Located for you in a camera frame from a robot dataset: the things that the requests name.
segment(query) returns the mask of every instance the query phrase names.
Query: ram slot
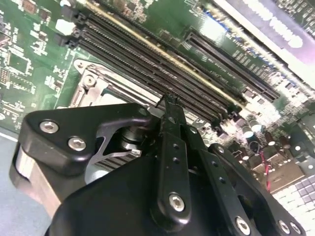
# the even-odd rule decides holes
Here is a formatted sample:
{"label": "ram slot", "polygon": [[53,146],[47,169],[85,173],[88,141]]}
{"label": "ram slot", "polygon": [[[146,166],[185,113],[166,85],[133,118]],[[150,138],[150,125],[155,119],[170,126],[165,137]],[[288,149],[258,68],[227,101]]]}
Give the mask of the ram slot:
{"label": "ram slot", "polygon": [[173,90],[166,84],[161,83],[160,80],[157,79],[155,76],[149,76],[145,74],[142,70],[139,70],[131,64],[124,62],[123,60],[116,57],[114,54],[101,49],[95,43],[81,39],[78,41],[78,45],[83,50],[102,60],[104,63],[110,66],[110,68],[114,72],[118,74],[124,74],[129,78],[135,79],[143,84],[147,84],[160,94],[164,94],[166,92],[174,93],[183,100],[187,110],[193,112],[201,119],[213,121],[216,118],[216,116],[209,114],[209,112],[206,111],[204,107],[201,107],[197,103],[189,100],[187,97],[184,97],[182,93],[178,93],[178,91]]}
{"label": "ram slot", "polygon": [[111,30],[91,24],[89,21],[87,21],[87,25],[92,31],[100,34],[100,36],[102,36],[104,39],[115,43],[117,45],[116,47],[120,47],[122,49],[122,52],[128,51],[134,57],[137,57],[138,60],[143,60],[149,64],[151,68],[154,67],[157,70],[156,73],[159,73],[160,71],[164,74],[164,76],[171,77],[172,80],[175,80],[182,87],[197,93],[198,96],[207,100],[207,103],[209,106],[211,106],[211,109],[215,110],[216,112],[223,113],[224,110],[222,110],[222,108],[225,109],[230,104],[224,98],[214,94],[209,90],[206,90],[202,84],[189,77],[183,71],[179,70],[165,60],[158,58],[148,49],[137,43],[132,43],[129,38],[126,38],[126,36],[116,35]]}
{"label": "ram slot", "polygon": [[[128,34],[127,32],[120,30],[120,28],[118,28],[116,25],[113,25],[106,18],[102,18],[101,16],[90,14],[85,24],[87,24],[89,27],[93,29],[97,29],[97,30],[103,29],[105,32],[112,33],[116,37],[122,39],[125,43],[129,43],[130,45],[135,47],[140,54],[146,55],[147,57],[150,58],[150,60],[155,60],[156,64],[163,65],[163,67],[166,70],[169,70],[171,73],[180,75],[183,79],[185,79],[185,81],[189,82],[189,85],[188,85],[189,87],[197,86],[198,89],[202,91],[202,94],[211,98],[210,102],[221,104],[223,107],[226,107],[230,104],[224,97],[222,97],[221,95],[217,94],[216,92],[210,89],[206,89],[206,87],[202,83],[196,81],[196,79],[192,78],[182,69],[171,64],[170,62],[165,60],[163,57],[157,55],[151,49],[148,49],[148,47],[144,45],[142,42],[140,42],[139,40],[137,40],[136,38],[134,38],[132,35]],[[176,55],[179,55],[181,58],[185,57],[178,51],[173,52],[173,53]],[[197,71],[199,74],[202,74],[204,78],[206,78],[208,81],[211,81],[213,84],[215,84],[217,87],[219,87],[222,91],[224,91],[229,96],[236,98],[240,103],[243,103],[243,104],[246,103],[246,100],[240,95],[238,91],[232,90],[229,86],[223,84],[221,81],[217,81],[216,79],[211,77],[206,69],[200,67],[198,64],[194,63],[192,60],[185,58],[185,64],[189,67],[193,67],[193,70]]]}
{"label": "ram slot", "polygon": [[199,50],[201,53],[209,57],[214,63],[217,63],[222,68],[230,71],[235,78],[243,82],[246,86],[260,94],[270,102],[275,101],[280,97],[270,85],[261,78],[252,73],[249,69],[235,61],[230,55],[218,48],[213,42],[204,36],[193,31],[189,33],[186,42],[192,47]]}

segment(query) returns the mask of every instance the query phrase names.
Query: black dimm slot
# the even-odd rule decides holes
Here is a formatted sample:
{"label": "black dimm slot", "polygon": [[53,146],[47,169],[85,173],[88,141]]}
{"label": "black dimm slot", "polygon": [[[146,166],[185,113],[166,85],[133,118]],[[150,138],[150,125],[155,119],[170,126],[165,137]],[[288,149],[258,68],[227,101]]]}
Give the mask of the black dimm slot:
{"label": "black dimm slot", "polygon": [[[187,57],[185,54],[183,54],[181,51],[177,50],[176,48],[173,48],[170,46],[166,41],[162,40],[161,38],[156,37],[152,32],[147,30],[145,27],[143,27],[141,24],[129,19],[128,17],[124,16],[121,14],[121,12],[118,12],[115,8],[113,8],[111,5],[105,3],[105,2],[100,2],[99,3],[104,9],[106,9],[109,12],[114,13],[114,17],[121,21],[123,24],[128,26],[129,28],[133,29],[134,31],[138,32],[138,34],[142,35],[143,37],[149,36],[150,41],[151,39],[155,41],[156,43],[159,43],[162,47],[164,47],[167,51],[170,51],[170,53],[175,54],[176,57],[179,57],[181,63],[185,64],[186,66],[190,67],[193,71],[196,73],[200,74],[203,78],[207,79],[210,81],[213,85],[216,87],[220,88],[222,91],[224,91],[226,94],[228,94],[230,97],[233,97],[234,99],[238,100],[240,103],[246,104],[247,101],[243,98],[241,93],[228,85],[222,83],[219,79],[213,77],[210,72],[202,67],[200,64],[192,60],[190,57]],[[117,25],[113,24],[111,21],[109,21],[107,18],[104,18],[102,15],[98,13],[92,13],[90,11],[85,11],[86,17],[90,19],[95,19],[102,24],[108,24],[112,27],[114,27],[116,30],[119,32],[123,32]],[[143,44],[141,41],[137,40],[134,38],[134,40],[138,43],[143,45],[144,47],[148,48],[147,45]],[[215,95],[220,96],[219,94],[216,94],[216,92],[212,89],[209,88]]]}
{"label": "black dimm slot", "polygon": [[[189,78],[189,80],[191,82],[195,83],[196,85],[198,84],[198,86],[200,88],[205,90],[203,84],[201,84],[200,82],[196,81],[194,78],[191,77],[191,75],[187,74],[182,69],[180,69],[179,67],[175,66],[174,64],[164,60],[163,57],[160,57],[156,53],[153,53],[151,51],[151,49],[148,48],[147,45],[144,45],[142,42],[140,42],[138,39],[134,38],[132,35],[128,34],[127,32],[122,31],[117,26],[115,26],[111,22],[109,22],[106,18],[103,18],[102,16],[90,14],[89,15],[89,19],[86,21],[86,24],[87,25],[93,25],[93,24],[96,25],[96,24],[98,24],[99,26],[106,27],[109,31],[116,33],[121,38],[125,38],[125,39],[127,39],[129,41],[130,41],[130,39],[133,39],[134,42],[136,42],[135,45],[142,46],[143,50],[144,49],[147,50],[147,53],[149,53],[149,55],[151,55],[151,58],[155,57],[157,61],[165,62],[164,64],[166,66],[168,66],[171,70],[174,70],[177,73],[180,73],[181,75],[185,74],[186,78]],[[180,55],[182,58],[184,58],[184,55],[182,55],[179,51],[176,50],[175,53]],[[217,81],[216,79],[214,79],[212,76],[209,75],[209,73],[208,73],[208,71],[206,69],[204,69],[203,67],[200,67],[200,65],[196,64],[194,61],[192,61],[192,60],[190,60],[188,58],[185,58],[185,59],[187,60],[186,63],[185,63],[186,65],[188,65],[190,67],[192,67],[192,65],[193,65],[193,67],[197,69],[197,72],[201,72],[202,76],[204,78],[206,78],[208,81],[211,81],[213,84],[215,84],[215,86],[220,88],[222,91],[227,93],[229,96],[236,98],[241,103],[246,103],[246,100],[238,92],[233,91],[227,85],[223,84],[221,81]],[[208,89],[208,90],[210,90],[212,92],[211,96],[214,97],[215,101],[225,102],[227,104],[227,100],[225,98],[223,98],[221,95],[217,94],[217,92],[215,92],[215,91],[213,91],[211,89]]]}
{"label": "black dimm slot", "polygon": [[235,76],[238,80],[261,94],[270,102],[273,102],[280,97],[280,94],[277,93],[270,85],[245,68],[239,62],[235,61],[224,51],[218,49],[210,40],[205,39],[195,32],[191,32],[188,35],[186,42],[195,49],[198,49],[214,62],[221,65],[223,68],[231,71],[233,76]]}
{"label": "black dimm slot", "polygon": [[230,103],[224,99],[223,97],[209,92],[206,90],[205,87],[196,81],[195,79],[191,78],[189,75],[184,73],[182,70],[178,69],[177,67],[173,66],[172,64],[165,61],[162,57],[152,53],[147,48],[143,47],[137,42],[130,41],[130,38],[127,37],[125,34],[119,32],[114,27],[110,25],[104,24],[97,25],[97,22],[92,20],[87,20],[86,25],[89,26],[91,29],[100,33],[103,37],[109,38],[109,40],[113,40],[115,42],[121,41],[121,46],[125,49],[131,50],[130,52],[133,53],[135,56],[141,59],[147,59],[151,61],[151,65],[159,66],[160,70],[165,71],[166,73],[174,75],[176,78],[183,78],[179,80],[179,83],[184,84],[187,88],[193,89],[199,93],[200,96],[207,99],[209,102],[212,102],[215,106],[222,106],[223,108],[230,105]]}
{"label": "black dimm slot", "polygon": [[130,78],[136,79],[137,81],[140,81],[144,84],[150,85],[154,88],[155,91],[157,91],[160,94],[164,94],[166,92],[172,92],[175,95],[177,95],[179,98],[181,98],[186,106],[186,108],[196,114],[198,117],[204,120],[213,121],[216,119],[216,117],[205,113],[202,108],[200,108],[197,104],[194,104],[193,102],[189,101],[187,98],[183,97],[181,94],[172,91],[170,88],[168,88],[165,85],[161,85],[158,81],[154,81],[152,78],[148,78],[146,75],[142,74],[141,71],[136,71],[134,68],[130,68],[124,63],[122,63],[120,60],[117,60],[113,57],[113,55],[106,55],[103,51],[99,51],[97,47],[91,47],[91,44],[88,42],[85,42],[84,40],[80,40],[79,42],[80,48],[87,51],[91,55],[95,56],[96,58],[99,58],[104,63],[109,65],[114,72],[120,74],[123,73],[125,76],[128,76]]}
{"label": "black dimm slot", "polygon": [[[120,55],[120,58],[128,58],[129,60],[132,61],[133,64],[138,65],[139,67],[142,66],[144,68],[147,69],[147,73],[151,73],[154,74],[156,76],[159,76],[161,78],[161,80],[167,80],[169,82],[172,82],[173,80],[176,81],[176,83],[171,83],[172,86],[176,87],[177,89],[181,89],[182,92],[188,94],[189,96],[202,96],[205,97],[204,95],[202,95],[201,93],[199,93],[199,91],[192,91],[192,89],[187,86],[182,84],[182,88],[181,86],[179,86],[179,82],[177,79],[175,79],[174,77],[171,77],[171,74],[162,74],[159,70],[156,70],[147,60],[144,60],[144,63],[140,63],[138,58],[135,58],[135,56],[132,56],[132,54],[126,54],[126,49],[125,48],[120,48],[117,44],[115,44],[112,41],[109,41],[106,37],[100,37],[99,35],[96,34],[96,32],[91,32],[91,31],[86,31],[84,30],[84,34],[82,35],[84,37],[89,37],[91,41],[93,42],[97,42],[97,44],[103,48],[107,48],[107,50],[113,50],[113,53],[115,55]],[[203,101],[203,99],[201,99],[199,101],[203,107],[209,109],[210,111],[212,110],[214,113],[218,113],[218,114],[222,114],[224,113],[224,110],[220,109],[219,107],[213,105],[212,103],[207,103],[206,101]]]}
{"label": "black dimm slot", "polygon": [[191,97],[191,99],[196,103],[200,104],[202,107],[204,107],[207,112],[211,112],[212,115],[220,117],[219,114],[223,113],[223,110],[220,110],[218,107],[214,106],[211,103],[207,103],[203,99],[197,100],[196,94],[193,93],[189,88],[185,86],[180,86],[178,84],[178,81],[175,81],[170,77],[167,77],[167,75],[162,74],[159,70],[156,70],[154,67],[152,68],[151,65],[146,64],[145,61],[141,63],[138,58],[133,57],[132,54],[126,53],[126,51],[117,45],[115,45],[113,42],[106,40],[104,37],[100,37],[95,32],[91,31],[85,31],[82,34],[82,37],[85,37],[86,39],[89,39],[91,42],[97,44],[100,48],[103,50],[106,50],[108,52],[111,52],[118,58],[122,59],[123,61],[128,61],[128,63],[132,63],[132,65],[135,65],[137,68],[141,68],[143,72],[148,74],[149,76],[155,76],[158,78],[162,83],[167,84],[170,87],[176,88],[179,93],[187,94]]}

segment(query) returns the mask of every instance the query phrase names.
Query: blue surface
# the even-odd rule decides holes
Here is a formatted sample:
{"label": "blue surface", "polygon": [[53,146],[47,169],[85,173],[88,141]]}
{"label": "blue surface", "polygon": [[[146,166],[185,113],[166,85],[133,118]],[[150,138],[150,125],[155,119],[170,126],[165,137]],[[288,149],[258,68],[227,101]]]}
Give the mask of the blue surface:
{"label": "blue surface", "polygon": [[9,179],[15,145],[0,137],[0,235],[43,236],[50,223],[44,207],[15,189]]}

